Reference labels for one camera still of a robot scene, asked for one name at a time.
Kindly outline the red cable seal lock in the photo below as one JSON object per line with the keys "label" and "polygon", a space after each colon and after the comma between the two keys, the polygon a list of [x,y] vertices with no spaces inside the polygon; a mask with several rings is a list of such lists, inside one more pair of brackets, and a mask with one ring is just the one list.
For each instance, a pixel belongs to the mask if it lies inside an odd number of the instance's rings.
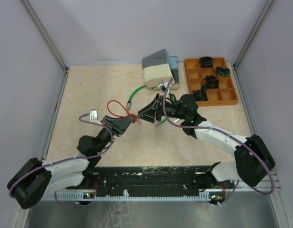
{"label": "red cable seal lock", "polygon": [[[126,116],[125,115],[119,115],[119,114],[115,114],[111,111],[109,105],[110,103],[117,103],[125,112],[126,112]],[[107,105],[106,105],[106,108],[107,108],[107,111],[112,115],[112,116],[115,116],[115,117],[118,117],[118,118],[125,118],[125,117],[132,117],[133,120],[132,120],[132,123],[136,123],[137,121],[137,116],[130,113],[129,110],[126,109],[126,107],[119,101],[117,100],[110,100],[108,101]]]}

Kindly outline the green cable lock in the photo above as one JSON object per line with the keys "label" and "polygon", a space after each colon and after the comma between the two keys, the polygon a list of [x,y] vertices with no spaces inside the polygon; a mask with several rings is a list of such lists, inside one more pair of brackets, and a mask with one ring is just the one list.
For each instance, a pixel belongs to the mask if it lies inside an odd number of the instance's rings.
{"label": "green cable lock", "polygon": [[[127,101],[127,104],[126,104],[126,110],[129,111],[130,108],[131,108],[131,102],[132,102],[132,99],[134,98],[134,96],[141,90],[145,89],[146,88],[146,85],[142,85],[140,87],[138,87],[137,89],[135,89],[132,94],[130,95],[128,101]],[[171,92],[169,92],[169,97],[171,99],[171,101],[175,101],[176,97],[174,94],[172,94]],[[167,120],[164,119],[162,121],[160,121],[159,123],[155,124],[155,127],[158,127],[162,124],[164,124]]]}

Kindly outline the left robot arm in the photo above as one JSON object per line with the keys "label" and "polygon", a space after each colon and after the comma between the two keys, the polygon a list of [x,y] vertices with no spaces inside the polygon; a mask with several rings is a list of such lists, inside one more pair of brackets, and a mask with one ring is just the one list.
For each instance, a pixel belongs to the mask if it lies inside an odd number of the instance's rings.
{"label": "left robot arm", "polygon": [[10,197],[14,198],[22,209],[35,206],[48,193],[69,187],[90,187],[93,177],[88,172],[111,148],[114,137],[122,136],[128,127],[136,122],[136,116],[105,116],[98,120],[91,111],[81,115],[79,120],[100,126],[98,135],[82,136],[77,146],[78,152],[72,156],[55,161],[40,161],[37,158],[28,160],[7,184]]}

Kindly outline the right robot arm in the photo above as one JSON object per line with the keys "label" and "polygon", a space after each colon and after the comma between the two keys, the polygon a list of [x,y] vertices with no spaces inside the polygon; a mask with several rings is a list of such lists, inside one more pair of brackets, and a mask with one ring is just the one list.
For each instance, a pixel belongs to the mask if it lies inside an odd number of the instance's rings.
{"label": "right robot arm", "polygon": [[234,157],[233,162],[217,162],[210,168],[206,176],[210,187],[217,188],[228,180],[241,180],[255,187],[275,167],[275,161],[260,136],[245,137],[214,126],[198,113],[192,95],[182,95],[180,100],[172,102],[163,98],[157,94],[150,104],[138,111],[138,117],[150,123],[159,122],[163,116],[181,119],[179,128],[186,135],[206,141]]}

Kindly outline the folded grey beige cloth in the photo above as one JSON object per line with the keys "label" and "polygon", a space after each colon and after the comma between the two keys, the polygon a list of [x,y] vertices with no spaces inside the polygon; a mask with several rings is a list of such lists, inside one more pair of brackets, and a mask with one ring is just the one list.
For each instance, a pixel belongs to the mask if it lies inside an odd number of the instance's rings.
{"label": "folded grey beige cloth", "polygon": [[149,90],[158,90],[160,81],[169,82],[171,90],[177,90],[180,84],[178,56],[170,56],[166,49],[157,51],[142,59],[143,79]]}

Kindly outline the dark rolled item lower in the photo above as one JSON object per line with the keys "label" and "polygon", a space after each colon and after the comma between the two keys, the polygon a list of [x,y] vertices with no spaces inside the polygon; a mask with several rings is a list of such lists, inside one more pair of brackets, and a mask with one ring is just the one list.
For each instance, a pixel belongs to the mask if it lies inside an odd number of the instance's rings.
{"label": "dark rolled item lower", "polygon": [[197,91],[193,92],[196,101],[207,101],[207,87],[206,85],[202,85],[201,88]]}

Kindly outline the dark rolled item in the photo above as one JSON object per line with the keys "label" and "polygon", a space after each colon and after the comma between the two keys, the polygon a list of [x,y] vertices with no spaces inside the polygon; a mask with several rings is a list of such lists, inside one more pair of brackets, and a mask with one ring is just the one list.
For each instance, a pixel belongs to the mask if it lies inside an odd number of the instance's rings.
{"label": "dark rolled item", "polygon": [[219,80],[216,76],[210,75],[205,77],[205,85],[207,89],[218,89]]}
{"label": "dark rolled item", "polygon": [[197,91],[193,92],[196,101],[207,101],[207,87],[206,85],[202,85],[201,88]]}
{"label": "dark rolled item", "polygon": [[199,59],[199,65],[201,68],[212,68],[213,62],[214,60],[212,57],[201,57]]}
{"label": "dark rolled item", "polygon": [[218,66],[215,68],[217,77],[230,77],[230,69],[227,67]]}

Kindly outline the dark rolled item middle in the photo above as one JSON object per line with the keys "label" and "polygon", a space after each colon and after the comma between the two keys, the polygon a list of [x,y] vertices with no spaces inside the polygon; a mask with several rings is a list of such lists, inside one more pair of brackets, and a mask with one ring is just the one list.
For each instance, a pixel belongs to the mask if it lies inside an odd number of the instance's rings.
{"label": "dark rolled item middle", "polygon": [[218,89],[219,80],[216,76],[210,75],[205,77],[205,85],[207,89]]}

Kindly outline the dark rolled item top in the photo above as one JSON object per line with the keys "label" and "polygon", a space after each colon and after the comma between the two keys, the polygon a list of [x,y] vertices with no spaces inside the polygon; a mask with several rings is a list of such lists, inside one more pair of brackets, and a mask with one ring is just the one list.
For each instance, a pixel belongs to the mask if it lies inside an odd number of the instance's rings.
{"label": "dark rolled item top", "polygon": [[201,57],[199,59],[199,65],[201,68],[212,68],[213,62],[214,60],[212,57]]}

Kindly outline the wooden compartment tray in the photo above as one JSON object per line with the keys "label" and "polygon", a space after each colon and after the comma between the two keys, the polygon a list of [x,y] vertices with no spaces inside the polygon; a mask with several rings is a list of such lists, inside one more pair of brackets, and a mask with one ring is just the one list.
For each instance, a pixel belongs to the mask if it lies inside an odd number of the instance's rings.
{"label": "wooden compartment tray", "polygon": [[223,57],[187,58],[184,61],[189,93],[198,106],[236,105],[238,97],[231,68]]}

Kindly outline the dark rolled item right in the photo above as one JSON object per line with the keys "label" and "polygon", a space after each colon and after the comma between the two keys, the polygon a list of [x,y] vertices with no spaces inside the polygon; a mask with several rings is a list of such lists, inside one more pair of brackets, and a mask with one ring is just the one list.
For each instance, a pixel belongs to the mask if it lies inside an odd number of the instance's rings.
{"label": "dark rolled item right", "polygon": [[230,77],[230,69],[227,67],[218,66],[215,68],[217,77]]}

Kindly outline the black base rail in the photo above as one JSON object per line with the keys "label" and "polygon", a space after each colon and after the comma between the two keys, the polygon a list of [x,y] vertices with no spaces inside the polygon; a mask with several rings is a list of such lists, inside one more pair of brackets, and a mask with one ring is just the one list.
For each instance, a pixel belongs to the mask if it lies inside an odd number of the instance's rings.
{"label": "black base rail", "polygon": [[206,190],[219,193],[234,187],[231,181],[219,182],[210,166],[94,167],[84,171],[84,179],[71,189],[91,190],[98,197],[184,197],[199,196]]}

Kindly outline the aluminium frame post right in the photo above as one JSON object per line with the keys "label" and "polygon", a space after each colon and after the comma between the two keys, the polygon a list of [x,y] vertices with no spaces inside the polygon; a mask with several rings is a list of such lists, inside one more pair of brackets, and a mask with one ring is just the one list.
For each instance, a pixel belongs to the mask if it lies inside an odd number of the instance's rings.
{"label": "aluminium frame post right", "polygon": [[252,45],[252,42],[254,41],[260,27],[262,26],[263,22],[265,21],[267,15],[271,11],[273,5],[274,5],[275,0],[267,0],[265,3],[265,6],[263,7],[255,25],[253,26],[247,40],[245,41],[245,44],[243,45],[238,57],[236,58],[235,62],[233,63],[234,69],[237,69],[243,58],[245,57],[249,47]]}

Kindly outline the aluminium frame post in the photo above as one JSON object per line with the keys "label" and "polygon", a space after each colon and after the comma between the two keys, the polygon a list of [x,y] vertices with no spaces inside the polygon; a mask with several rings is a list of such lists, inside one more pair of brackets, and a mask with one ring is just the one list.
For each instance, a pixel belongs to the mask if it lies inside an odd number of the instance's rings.
{"label": "aluminium frame post", "polygon": [[263,7],[255,25],[253,26],[247,40],[245,41],[245,44],[243,45],[238,57],[236,58],[235,62],[233,63],[234,69],[237,69],[243,58],[245,57],[249,47],[252,45],[252,42],[254,41],[260,27],[262,26],[263,22],[265,21],[267,15],[271,11],[273,5],[274,5],[275,0],[267,0],[265,3],[265,6]]}
{"label": "aluminium frame post", "polygon": [[38,30],[39,34],[41,35],[43,41],[45,42],[46,46],[49,48],[52,56],[55,58],[57,63],[59,63],[61,68],[64,71],[67,71],[68,67],[65,64],[65,62],[64,62],[64,60],[62,58],[62,55],[58,51],[58,48],[56,47],[54,41],[50,37],[48,31],[46,30],[45,26],[41,22],[39,16],[35,12],[33,6],[29,2],[29,0],[19,0],[19,1],[22,4],[23,8],[26,10],[28,16],[31,18],[31,20],[32,20],[33,24],[35,25],[35,27],[37,28],[37,30]]}

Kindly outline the aluminium frame post left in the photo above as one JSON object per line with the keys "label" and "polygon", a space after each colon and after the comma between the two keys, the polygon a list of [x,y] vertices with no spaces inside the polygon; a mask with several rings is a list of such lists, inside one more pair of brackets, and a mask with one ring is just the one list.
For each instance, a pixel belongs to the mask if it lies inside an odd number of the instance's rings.
{"label": "aluminium frame post left", "polygon": [[56,47],[54,41],[50,37],[48,31],[46,30],[45,26],[41,22],[39,16],[35,12],[33,6],[29,2],[29,0],[19,0],[19,1],[22,4],[23,8],[26,10],[28,16],[31,18],[31,20],[32,20],[33,24],[35,25],[35,27],[37,28],[37,30],[38,30],[39,34],[41,35],[43,41],[45,42],[46,46],[49,48],[52,56],[55,58],[57,63],[59,63],[61,68],[64,71],[67,71],[68,67],[65,64],[65,62],[64,62],[64,60],[62,58],[62,55],[58,51],[58,48]]}

